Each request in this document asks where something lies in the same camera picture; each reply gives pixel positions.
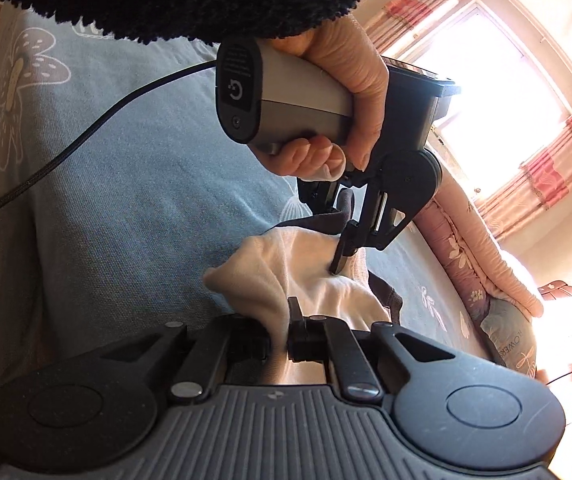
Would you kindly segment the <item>person's left hand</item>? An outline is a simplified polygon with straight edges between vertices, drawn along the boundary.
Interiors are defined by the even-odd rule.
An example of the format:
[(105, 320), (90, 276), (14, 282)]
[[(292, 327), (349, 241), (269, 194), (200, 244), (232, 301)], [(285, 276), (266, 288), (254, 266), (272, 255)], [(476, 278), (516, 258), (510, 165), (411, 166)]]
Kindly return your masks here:
[(389, 82), (387, 66), (352, 15), (325, 21), (298, 36), (272, 39), (272, 47), (304, 58), (340, 82), (353, 96), (353, 122), (343, 148), (322, 136), (298, 139), (278, 154), (254, 151), (263, 167), (280, 177), (308, 179), (340, 166), (341, 154), (364, 170), (380, 136)]

